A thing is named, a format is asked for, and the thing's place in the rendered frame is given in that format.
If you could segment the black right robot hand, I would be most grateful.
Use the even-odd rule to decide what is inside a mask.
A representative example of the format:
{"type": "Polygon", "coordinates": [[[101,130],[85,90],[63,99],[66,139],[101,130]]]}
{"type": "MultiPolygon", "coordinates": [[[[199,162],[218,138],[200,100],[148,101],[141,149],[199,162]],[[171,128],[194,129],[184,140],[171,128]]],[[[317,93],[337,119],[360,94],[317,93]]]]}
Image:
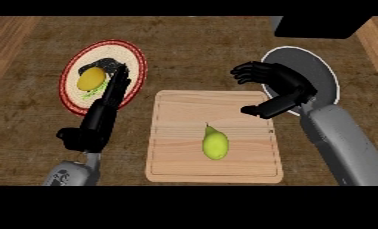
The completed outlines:
{"type": "Polygon", "coordinates": [[[277,93],[277,96],[258,106],[249,105],[240,108],[243,114],[258,116],[262,119],[273,118],[295,106],[305,104],[317,94],[306,78],[278,63],[250,61],[237,65],[230,70],[230,74],[237,80],[237,84],[259,83],[277,93]]]}

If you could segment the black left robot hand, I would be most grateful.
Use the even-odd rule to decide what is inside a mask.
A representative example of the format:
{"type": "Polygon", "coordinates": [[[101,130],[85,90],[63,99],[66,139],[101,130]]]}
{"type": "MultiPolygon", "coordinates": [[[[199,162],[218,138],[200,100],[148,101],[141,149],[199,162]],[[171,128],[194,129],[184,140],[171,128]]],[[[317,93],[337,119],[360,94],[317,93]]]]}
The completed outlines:
{"type": "Polygon", "coordinates": [[[78,128],[61,128],[55,137],[67,150],[100,153],[112,134],[116,111],[131,79],[125,65],[116,68],[101,97],[92,102],[78,128]]]}

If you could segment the dark grey pan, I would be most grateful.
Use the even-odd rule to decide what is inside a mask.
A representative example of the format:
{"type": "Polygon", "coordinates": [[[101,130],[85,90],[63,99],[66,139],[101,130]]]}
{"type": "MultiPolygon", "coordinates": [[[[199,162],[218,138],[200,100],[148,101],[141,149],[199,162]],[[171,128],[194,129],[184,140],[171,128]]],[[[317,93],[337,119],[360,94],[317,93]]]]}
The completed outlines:
{"type": "MultiPolygon", "coordinates": [[[[306,78],[317,90],[317,94],[305,104],[309,104],[312,108],[336,105],[339,99],[337,79],[329,65],[312,52],[299,47],[281,46],[267,52],[261,62],[284,65],[306,78]]],[[[270,100],[277,96],[277,93],[267,85],[261,85],[270,100]]],[[[301,105],[286,112],[299,116],[301,105]]]]}

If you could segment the pale wooden cutting board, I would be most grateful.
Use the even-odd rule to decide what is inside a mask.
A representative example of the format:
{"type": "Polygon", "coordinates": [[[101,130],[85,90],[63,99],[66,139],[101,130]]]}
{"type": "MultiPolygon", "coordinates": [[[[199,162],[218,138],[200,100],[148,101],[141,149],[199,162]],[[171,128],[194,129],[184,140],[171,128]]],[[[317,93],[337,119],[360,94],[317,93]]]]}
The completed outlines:
{"type": "Polygon", "coordinates": [[[259,91],[159,91],[146,178],[153,182],[280,182],[273,122],[240,112],[242,106],[265,100],[259,91]]]}

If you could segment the green pear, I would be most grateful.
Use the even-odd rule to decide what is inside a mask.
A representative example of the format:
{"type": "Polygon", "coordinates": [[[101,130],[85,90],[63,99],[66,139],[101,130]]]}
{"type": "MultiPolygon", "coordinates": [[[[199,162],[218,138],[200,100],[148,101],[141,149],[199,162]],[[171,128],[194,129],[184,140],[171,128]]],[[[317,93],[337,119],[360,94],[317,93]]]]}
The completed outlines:
{"type": "Polygon", "coordinates": [[[219,160],[225,157],[228,151],[228,139],[222,132],[212,126],[205,127],[202,140],[202,152],[210,160],[219,160]]]}

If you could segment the green leafy garnish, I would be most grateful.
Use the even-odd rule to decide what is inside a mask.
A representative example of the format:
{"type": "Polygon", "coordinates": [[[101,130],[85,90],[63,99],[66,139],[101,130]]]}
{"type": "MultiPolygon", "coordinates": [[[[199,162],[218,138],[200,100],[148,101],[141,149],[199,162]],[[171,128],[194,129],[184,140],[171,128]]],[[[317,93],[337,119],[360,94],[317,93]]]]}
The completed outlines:
{"type": "Polygon", "coordinates": [[[106,89],[106,86],[107,86],[107,80],[104,80],[100,84],[100,86],[94,89],[91,89],[89,91],[86,91],[82,95],[81,95],[81,98],[82,99],[86,99],[89,98],[91,96],[97,95],[104,89],[106,89]]]}

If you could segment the yellow mango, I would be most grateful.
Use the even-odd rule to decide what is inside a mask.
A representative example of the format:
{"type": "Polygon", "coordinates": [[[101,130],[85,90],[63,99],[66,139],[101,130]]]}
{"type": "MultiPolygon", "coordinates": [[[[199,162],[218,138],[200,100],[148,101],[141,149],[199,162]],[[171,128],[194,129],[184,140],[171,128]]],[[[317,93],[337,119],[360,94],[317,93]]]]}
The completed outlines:
{"type": "Polygon", "coordinates": [[[91,67],[84,71],[79,76],[76,87],[81,91],[89,91],[95,89],[106,79],[106,74],[101,68],[91,67]]]}

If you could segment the red-rimmed woven placemat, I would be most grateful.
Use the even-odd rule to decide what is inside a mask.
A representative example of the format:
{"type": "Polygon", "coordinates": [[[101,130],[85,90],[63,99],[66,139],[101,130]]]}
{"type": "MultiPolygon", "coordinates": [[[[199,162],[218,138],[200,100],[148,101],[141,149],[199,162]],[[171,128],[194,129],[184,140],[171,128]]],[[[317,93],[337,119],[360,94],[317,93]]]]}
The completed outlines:
{"type": "Polygon", "coordinates": [[[119,65],[128,69],[129,85],[125,90],[119,107],[123,107],[141,89],[146,75],[147,62],[138,47],[123,40],[103,40],[88,45],[69,59],[58,78],[58,98],[69,112],[84,116],[95,99],[101,97],[104,90],[86,99],[81,95],[76,82],[81,74],[91,67],[103,69],[107,83],[119,65]]]}

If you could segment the black appliance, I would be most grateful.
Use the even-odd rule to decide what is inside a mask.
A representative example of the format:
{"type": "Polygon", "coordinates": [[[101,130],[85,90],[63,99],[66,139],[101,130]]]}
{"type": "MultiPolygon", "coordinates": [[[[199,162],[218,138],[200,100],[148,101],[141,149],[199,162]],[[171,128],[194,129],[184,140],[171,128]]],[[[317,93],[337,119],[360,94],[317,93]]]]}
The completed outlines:
{"type": "Polygon", "coordinates": [[[368,16],[271,16],[275,37],[346,39],[368,16]]]}

